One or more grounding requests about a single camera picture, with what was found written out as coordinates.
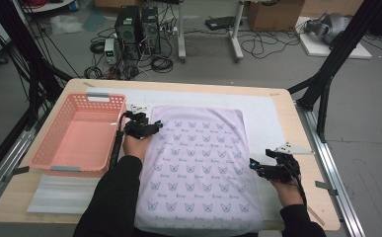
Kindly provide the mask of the grey metal bracket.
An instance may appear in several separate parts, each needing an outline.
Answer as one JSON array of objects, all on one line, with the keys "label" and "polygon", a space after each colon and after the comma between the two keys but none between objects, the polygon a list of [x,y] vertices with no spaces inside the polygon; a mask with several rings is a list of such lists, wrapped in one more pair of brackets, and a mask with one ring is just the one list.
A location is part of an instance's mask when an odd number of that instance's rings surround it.
[{"label": "grey metal bracket", "polygon": [[334,189],[330,184],[328,183],[325,183],[325,182],[320,182],[320,181],[316,181],[315,182],[315,186],[317,188],[320,188],[320,189],[323,189],[323,190],[326,190],[330,196],[337,196],[339,193],[336,189]]},{"label": "grey metal bracket", "polygon": [[3,176],[2,182],[5,182],[5,183],[10,182],[14,176],[28,173],[29,171],[30,171],[29,166],[13,169],[8,175]]}]

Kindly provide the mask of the person's right hand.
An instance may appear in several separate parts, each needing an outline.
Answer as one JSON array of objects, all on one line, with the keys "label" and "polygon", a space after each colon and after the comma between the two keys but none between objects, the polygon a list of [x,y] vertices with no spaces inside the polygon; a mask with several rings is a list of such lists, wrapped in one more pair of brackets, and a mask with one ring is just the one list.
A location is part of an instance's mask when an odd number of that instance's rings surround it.
[{"label": "person's right hand", "polygon": [[283,207],[304,203],[298,186],[294,182],[282,183],[280,181],[271,181],[270,183],[276,189],[279,201]]}]

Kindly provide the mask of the wide cardboard box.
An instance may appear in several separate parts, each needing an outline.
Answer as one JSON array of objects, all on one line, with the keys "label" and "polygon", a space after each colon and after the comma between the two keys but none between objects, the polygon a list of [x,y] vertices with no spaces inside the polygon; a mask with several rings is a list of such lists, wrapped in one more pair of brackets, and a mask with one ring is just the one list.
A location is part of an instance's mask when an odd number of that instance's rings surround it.
[{"label": "wide cardboard box", "polygon": [[301,16],[319,17],[323,13],[353,16],[364,0],[305,0]]}]

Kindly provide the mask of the pink plastic basket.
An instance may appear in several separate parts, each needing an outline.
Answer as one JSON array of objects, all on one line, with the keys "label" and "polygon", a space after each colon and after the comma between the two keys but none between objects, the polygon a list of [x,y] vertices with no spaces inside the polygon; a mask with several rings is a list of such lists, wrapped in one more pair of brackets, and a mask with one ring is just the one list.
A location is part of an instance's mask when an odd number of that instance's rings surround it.
[{"label": "pink plastic basket", "polygon": [[110,166],[125,95],[71,93],[58,108],[30,160],[55,176],[101,177]]}]

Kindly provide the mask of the person's left hand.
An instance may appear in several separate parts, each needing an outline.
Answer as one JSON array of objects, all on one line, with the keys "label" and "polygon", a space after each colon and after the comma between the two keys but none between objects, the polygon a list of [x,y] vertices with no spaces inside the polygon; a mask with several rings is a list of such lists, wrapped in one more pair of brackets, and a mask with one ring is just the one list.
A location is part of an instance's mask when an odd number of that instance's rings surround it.
[{"label": "person's left hand", "polygon": [[133,136],[126,135],[122,145],[124,154],[143,160],[145,158],[146,151],[151,139],[151,136],[135,138]]}]

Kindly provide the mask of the white bench power supply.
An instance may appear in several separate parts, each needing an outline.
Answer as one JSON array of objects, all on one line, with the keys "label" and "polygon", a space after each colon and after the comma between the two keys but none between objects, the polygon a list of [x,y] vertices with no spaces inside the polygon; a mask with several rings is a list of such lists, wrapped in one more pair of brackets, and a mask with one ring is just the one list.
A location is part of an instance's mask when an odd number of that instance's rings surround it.
[{"label": "white bench power supply", "polygon": [[104,53],[109,65],[116,64],[115,40],[105,39]]}]

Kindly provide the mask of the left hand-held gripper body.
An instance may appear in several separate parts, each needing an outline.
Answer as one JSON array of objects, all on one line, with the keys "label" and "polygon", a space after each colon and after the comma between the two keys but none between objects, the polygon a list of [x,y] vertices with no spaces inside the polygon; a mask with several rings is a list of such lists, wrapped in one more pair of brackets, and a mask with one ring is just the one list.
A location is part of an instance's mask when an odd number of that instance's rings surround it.
[{"label": "left hand-held gripper body", "polygon": [[135,138],[144,138],[157,133],[149,124],[149,118],[145,114],[146,107],[130,106],[130,109],[122,115],[124,121],[123,132]]}]

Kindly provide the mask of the black frame strut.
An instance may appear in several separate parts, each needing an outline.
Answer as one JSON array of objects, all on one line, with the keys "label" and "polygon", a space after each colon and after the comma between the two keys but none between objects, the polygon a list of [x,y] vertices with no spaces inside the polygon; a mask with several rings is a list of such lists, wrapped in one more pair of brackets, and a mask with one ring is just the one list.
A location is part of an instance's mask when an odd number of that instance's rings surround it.
[{"label": "black frame strut", "polygon": [[40,52],[12,0],[0,0],[0,25],[25,60],[21,62],[15,58],[11,47],[0,37],[0,44],[11,57],[20,78],[29,83],[26,115],[28,126],[33,126],[39,121],[40,107],[46,103],[55,104],[63,91],[62,81],[68,82],[73,76],[55,67]]},{"label": "black frame strut", "polygon": [[315,103],[320,101],[316,133],[322,142],[326,142],[327,109],[333,79],[381,13],[382,0],[363,0],[321,68],[312,77],[288,89],[290,94],[305,89],[296,105],[306,112],[312,112]]}]

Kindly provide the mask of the lilac printed towel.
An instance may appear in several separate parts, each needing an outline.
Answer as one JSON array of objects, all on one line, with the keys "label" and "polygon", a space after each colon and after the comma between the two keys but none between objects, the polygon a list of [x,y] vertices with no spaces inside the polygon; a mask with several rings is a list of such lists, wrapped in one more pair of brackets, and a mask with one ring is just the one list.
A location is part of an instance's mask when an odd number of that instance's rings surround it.
[{"label": "lilac printed towel", "polygon": [[264,217],[242,112],[156,107],[140,179],[135,227],[167,236],[257,233]]}]

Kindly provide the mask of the grey rounded machine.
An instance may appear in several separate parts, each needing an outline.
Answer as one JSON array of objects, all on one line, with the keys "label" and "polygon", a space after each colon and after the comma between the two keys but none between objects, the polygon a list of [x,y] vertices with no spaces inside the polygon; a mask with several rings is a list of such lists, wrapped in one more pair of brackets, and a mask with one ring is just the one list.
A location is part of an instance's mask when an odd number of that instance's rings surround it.
[{"label": "grey rounded machine", "polygon": [[325,44],[331,45],[344,32],[350,21],[351,18],[341,13],[324,13],[318,19],[308,20],[304,32],[308,34],[313,33]]}]

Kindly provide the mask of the aluminium rail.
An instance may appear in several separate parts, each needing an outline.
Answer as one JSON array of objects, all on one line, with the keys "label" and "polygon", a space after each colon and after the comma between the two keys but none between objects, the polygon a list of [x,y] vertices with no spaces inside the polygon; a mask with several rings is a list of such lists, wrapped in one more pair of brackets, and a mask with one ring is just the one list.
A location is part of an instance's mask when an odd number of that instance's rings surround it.
[{"label": "aluminium rail", "polygon": [[330,146],[322,140],[317,132],[318,120],[313,112],[305,111],[296,106],[305,131],[311,138],[313,150],[319,159],[319,167],[325,177],[325,186],[336,207],[339,223],[348,237],[366,237],[354,207],[350,201],[347,190],[338,167],[334,161]]},{"label": "aluminium rail", "polygon": [[50,110],[40,109],[38,119],[30,122],[29,111],[25,111],[0,144],[0,192],[9,183],[2,182],[3,176],[20,167],[49,113]]}]

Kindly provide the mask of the flat cardboard box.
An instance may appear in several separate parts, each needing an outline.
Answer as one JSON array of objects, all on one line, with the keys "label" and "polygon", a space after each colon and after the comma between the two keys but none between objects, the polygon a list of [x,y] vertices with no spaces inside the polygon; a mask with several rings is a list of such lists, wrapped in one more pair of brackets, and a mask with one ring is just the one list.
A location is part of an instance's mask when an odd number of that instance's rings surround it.
[{"label": "flat cardboard box", "polygon": [[100,8],[120,8],[121,6],[140,6],[142,0],[94,0]]}]

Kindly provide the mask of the clear plastic bag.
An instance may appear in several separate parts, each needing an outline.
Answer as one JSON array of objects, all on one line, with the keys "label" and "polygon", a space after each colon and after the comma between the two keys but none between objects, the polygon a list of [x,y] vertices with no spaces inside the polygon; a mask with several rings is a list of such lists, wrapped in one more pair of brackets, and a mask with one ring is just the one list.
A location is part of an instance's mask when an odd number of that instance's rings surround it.
[{"label": "clear plastic bag", "polygon": [[54,35],[75,34],[83,30],[83,25],[75,16],[59,15],[50,19]]}]

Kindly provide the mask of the black computer tower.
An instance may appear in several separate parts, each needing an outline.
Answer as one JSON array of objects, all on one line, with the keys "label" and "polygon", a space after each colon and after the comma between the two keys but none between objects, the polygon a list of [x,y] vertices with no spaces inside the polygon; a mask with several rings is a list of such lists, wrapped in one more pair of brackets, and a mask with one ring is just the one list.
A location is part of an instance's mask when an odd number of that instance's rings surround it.
[{"label": "black computer tower", "polygon": [[152,54],[160,52],[160,34],[157,7],[144,7],[141,12],[141,23],[145,48]]},{"label": "black computer tower", "polygon": [[115,32],[123,58],[138,60],[138,44],[142,40],[142,36],[137,6],[122,6],[120,8],[115,21]]}]

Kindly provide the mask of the white desk leg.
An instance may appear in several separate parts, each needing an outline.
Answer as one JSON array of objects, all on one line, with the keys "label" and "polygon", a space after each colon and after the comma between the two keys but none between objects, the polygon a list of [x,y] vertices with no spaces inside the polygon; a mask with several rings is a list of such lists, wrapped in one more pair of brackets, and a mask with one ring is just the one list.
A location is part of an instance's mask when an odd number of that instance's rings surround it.
[{"label": "white desk leg", "polygon": [[241,0],[238,0],[233,30],[230,32],[230,41],[232,43],[232,46],[233,46],[233,49],[235,52],[235,61],[236,62],[239,62],[240,60],[242,60],[244,58],[242,49],[241,49],[239,41],[238,41],[238,33],[239,33],[240,22],[241,22],[243,10],[244,10],[244,2]]},{"label": "white desk leg", "polygon": [[178,56],[181,63],[186,62],[186,43],[184,36],[184,0],[178,0]]}]

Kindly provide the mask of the thin wooden stick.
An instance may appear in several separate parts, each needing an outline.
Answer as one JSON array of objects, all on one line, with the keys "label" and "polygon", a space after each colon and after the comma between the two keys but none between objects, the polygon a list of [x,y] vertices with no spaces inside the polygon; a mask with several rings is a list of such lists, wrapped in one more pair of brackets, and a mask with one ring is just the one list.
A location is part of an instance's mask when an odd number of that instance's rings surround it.
[{"label": "thin wooden stick", "polygon": [[314,219],[322,226],[324,227],[326,225],[325,221],[317,214],[317,212],[314,211],[314,209],[310,206],[307,205],[307,211],[311,216],[314,217]]}]

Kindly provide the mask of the blue sheet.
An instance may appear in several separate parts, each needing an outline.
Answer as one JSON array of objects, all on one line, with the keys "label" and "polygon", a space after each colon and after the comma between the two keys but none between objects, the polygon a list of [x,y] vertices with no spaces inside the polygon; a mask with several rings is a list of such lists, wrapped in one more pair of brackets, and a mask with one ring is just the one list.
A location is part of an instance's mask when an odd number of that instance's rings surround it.
[{"label": "blue sheet", "polygon": [[83,29],[86,32],[95,32],[107,22],[99,11],[91,11],[83,24]]}]

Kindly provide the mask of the white floor board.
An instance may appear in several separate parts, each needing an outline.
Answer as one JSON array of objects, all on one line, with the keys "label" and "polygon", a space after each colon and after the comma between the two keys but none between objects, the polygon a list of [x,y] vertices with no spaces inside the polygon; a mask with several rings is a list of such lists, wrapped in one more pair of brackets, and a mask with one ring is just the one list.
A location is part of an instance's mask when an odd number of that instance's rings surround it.
[{"label": "white floor board", "polygon": [[[327,57],[331,52],[330,47],[314,34],[304,32],[304,27],[308,20],[308,17],[299,17],[296,22],[295,29],[296,33],[300,37],[300,42],[306,51],[306,54],[309,56]],[[364,46],[358,43],[348,58],[369,60],[372,58],[372,55]]]}]

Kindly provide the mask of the white grid mat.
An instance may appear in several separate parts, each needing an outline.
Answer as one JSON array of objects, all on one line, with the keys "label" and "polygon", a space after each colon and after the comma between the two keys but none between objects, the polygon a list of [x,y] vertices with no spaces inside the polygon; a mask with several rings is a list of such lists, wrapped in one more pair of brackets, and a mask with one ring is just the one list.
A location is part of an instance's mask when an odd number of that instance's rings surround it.
[{"label": "white grid mat", "polygon": [[[291,150],[282,133],[283,115],[278,112],[279,94],[266,91],[261,95],[209,94],[144,89],[89,88],[88,97],[97,101],[113,93],[124,94],[128,107],[140,106],[150,114],[157,106],[182,106],[235,109],[242,112],[249,139],[251,155],[256,160],[273,164],[266,157],[267,148]],[[70,214],[82,213],[89,203],[98,179],[43,174],[39,178],[27,213]]]}]

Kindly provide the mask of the black flat device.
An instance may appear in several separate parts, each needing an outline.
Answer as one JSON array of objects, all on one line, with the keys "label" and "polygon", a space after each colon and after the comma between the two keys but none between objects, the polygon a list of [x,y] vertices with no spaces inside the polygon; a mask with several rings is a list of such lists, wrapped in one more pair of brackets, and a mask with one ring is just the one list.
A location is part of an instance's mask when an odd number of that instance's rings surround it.
[{"label": "black flat device", "polygon": [[235,26],[235,18],[234,17],[212,18],[212,19],[206,20],[204,23],[212,31],[225,30],[225,29],[231,29]]}]

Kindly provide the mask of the large cardboard box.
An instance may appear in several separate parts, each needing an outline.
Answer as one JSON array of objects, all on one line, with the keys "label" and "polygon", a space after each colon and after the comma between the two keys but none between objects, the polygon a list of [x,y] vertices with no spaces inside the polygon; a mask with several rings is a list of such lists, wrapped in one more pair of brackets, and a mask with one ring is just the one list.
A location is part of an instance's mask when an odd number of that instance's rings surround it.
[{"label": "large cardboard box", "polygon": [[247,21],[254,32],[293,31],[305,0],[269,0],[251,2]]}]

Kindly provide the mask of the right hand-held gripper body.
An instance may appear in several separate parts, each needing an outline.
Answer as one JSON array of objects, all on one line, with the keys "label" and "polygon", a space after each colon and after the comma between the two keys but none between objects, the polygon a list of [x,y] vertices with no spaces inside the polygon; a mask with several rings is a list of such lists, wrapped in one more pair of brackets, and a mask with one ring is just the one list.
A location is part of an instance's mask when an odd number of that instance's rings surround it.
[{"label": "right hand-held gripper body", "polygon": [[278,180],[283,183],[288,183],[300,175],[300,165],[294,158],[295,154],[313,154],[312,149],[307,149],[301,146],[292,145],[286,142],[273,151],[277,152],[277,157],[274,159],[276,164],[262,165],[262,174],[259,175],[267,180]]}]

